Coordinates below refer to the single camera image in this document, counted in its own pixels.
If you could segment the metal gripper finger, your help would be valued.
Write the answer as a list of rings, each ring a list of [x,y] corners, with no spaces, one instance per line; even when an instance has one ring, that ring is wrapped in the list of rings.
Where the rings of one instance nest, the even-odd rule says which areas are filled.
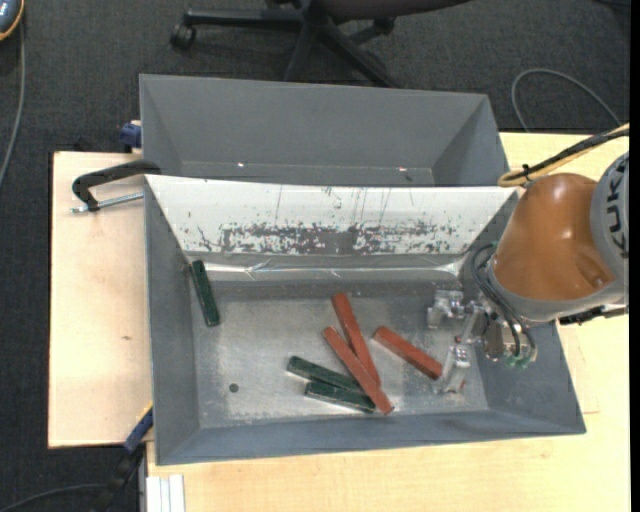
[[[460,345],[451,346],[447,352],[442,367],[442,374],[438,380],[441,393],[458,393],[464,383],[468,370],[471,368],[468,350]]]
[[[433,303],[427,308],[427,325],[438,328],[447,320],[461,320],[465,316],[464,293],[458,290],[436,290]]]

